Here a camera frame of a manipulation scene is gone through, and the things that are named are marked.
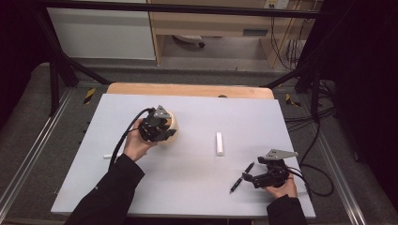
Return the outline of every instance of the electrical outlet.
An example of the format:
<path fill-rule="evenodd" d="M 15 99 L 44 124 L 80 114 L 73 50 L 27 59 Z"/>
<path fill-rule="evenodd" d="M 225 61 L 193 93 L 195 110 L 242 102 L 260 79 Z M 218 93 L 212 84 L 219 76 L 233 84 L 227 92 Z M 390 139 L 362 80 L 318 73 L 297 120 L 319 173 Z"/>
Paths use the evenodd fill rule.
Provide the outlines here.
<path fill-rule="evenodd" d="M 278 0 L 267 0 L 266 4 L 264 5 L 264 8 L 276 8 L 277 4 Z"/>
<path fill-rule="evenodd" d="M 286 9 L 287 4 L 289 4 L 289 0 L 278 0 L 278 3 L 276 4 L 277 9 Z"/>

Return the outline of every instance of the person's arm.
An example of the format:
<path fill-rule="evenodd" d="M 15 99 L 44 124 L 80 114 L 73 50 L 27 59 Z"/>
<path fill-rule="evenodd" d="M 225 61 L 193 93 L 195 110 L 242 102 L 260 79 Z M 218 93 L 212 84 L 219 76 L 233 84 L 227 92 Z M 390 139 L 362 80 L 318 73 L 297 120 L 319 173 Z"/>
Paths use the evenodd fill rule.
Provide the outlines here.
<path fill-rule="evenodd" d="M 134 124 L 138 128 L 141 121 Z M 156 142 L 145 142 L 138 130 L 127 136 L 123 155 L 98 184 L 79 202 L 65 224 L 123 224 L 135 188 L 144 172 L 135 163 Z"/>
<path fill-rule="evenodd" d="M 292 173 L 281 187 L 265 187 L 265 190 L 276 199 L 267 207 L 270 225 L 307 224 Z"/>

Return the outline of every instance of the yellow and black tape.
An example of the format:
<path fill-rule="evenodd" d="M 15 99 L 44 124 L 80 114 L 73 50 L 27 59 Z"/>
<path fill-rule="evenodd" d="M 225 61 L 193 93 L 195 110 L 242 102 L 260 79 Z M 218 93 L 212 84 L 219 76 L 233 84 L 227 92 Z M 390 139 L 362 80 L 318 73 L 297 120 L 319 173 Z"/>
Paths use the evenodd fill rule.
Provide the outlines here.
<path fill-rule="evenodd" d="M 290 99 L 290 95 L 289 94 L 286 94 L 286 105 L 294 105 L 296 107 L 301 107 L 301 103 L 296 102 L 296 101 L 292 101 Z"/>
<path fill-rule="evenodd" d="M 93 97 L 94 93 L 96 92 L 96 88 L 90 88 L 90 90 L 88 90 L 87 95 L 84 98 L 84 102 L 83 104 L 88 104 L 90 103 L 91 98 Z"/>

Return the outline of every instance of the white panel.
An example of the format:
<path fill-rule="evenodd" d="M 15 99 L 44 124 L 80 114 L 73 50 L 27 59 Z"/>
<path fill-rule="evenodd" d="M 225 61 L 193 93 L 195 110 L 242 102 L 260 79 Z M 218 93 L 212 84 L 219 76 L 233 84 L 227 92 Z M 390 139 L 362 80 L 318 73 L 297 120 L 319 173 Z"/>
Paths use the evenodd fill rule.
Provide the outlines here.
<path fill-rule="evenodd" d="M 70 57 L 155 60 L 147 12 L 48 9 Z"/>
<path fill-rule="evenodd" d="M 224 97 L 104 95 L 90 123 L 52 212 L 73 211 L 106 173 L 111 154 L 132 118 L 161 104 L 176 115 L 177 138 L 151 148 L 137 164 L 145 177 L 136 189 L 129 214 L 141 216 L 260 218 L 273 197 L 243 181 L 229 194 L 241 173 L 266 171 L 257 162 L 271 148 L 293 151 L 278 100 Z M 222 133 L 223 157 L 216 155 Z M 298 168 L 295 157 L 288 166 Z M 308 218 L 315 216 L 300 179 L 298 197 Z"/>

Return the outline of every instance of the black horizontal bar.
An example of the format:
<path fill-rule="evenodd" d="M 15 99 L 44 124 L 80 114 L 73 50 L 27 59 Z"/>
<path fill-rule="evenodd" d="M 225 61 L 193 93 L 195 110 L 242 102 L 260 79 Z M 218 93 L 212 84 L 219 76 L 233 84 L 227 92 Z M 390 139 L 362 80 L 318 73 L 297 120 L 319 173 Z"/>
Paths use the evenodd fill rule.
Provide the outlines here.
<path fill-rule="evenodd" d="M 279 10 L 279 9 L 266 9 L 266 8 L 251 8 L 251 7 L 209 7 L 209 6 L 189 6 L 189 5 L 68 1 L 68 0 L 36 0 L 36 3 L 39 3 L 46 8 L 177 12 L 177 13 L 220 14 L 220 15 L 260 16 L 260 17 L 305 18 L 305 19 L 326 19 L 332 15 L 331 13 L 318 12 L 318 11 Z"/>

